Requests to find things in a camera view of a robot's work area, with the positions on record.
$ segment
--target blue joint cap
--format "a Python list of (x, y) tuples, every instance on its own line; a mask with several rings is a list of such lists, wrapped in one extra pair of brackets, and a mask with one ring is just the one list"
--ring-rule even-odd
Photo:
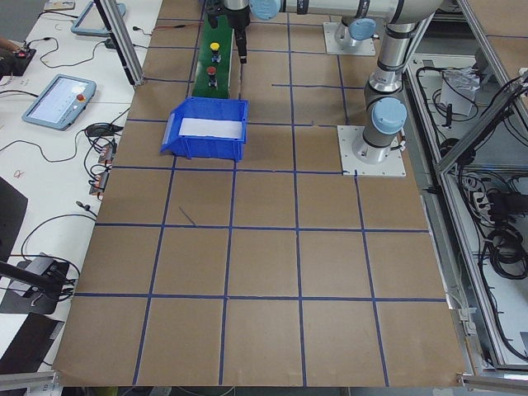
[(382, 134), (397, 134), (406, 119), (407, 109), (398, 99), (385, 97), (374, 104), (372, 123)]
[(375, 32), (376, 21), (370, 18), (356, 19), (348, 26), (348, 34), (352, 39), (358, 41), (369, 39)]
[(281, 0), (249, 0), (252, 14), (267, 21), (275, 18), (281, 9)]

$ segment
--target green strip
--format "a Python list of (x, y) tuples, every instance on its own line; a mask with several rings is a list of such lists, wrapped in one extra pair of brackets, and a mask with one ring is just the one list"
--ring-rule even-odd
[[(220, 44), (219, 52), (222, 59), (219, 64), (213, 64), (211, 61), (210, 44), (213, 42)], [(229, 99), (229, 72), (231, 69), (232, 43), (233, 30), (228, 26), (225, 16), (218, 18), (218, 27), (216, 29), (213, 29), (207, 19), (205, 19), (192, 96)], [(206, 72), (209, 66), (216, 67), (216, 81), (218, 82), (216, 88), (209, 86), (209, 76)]]

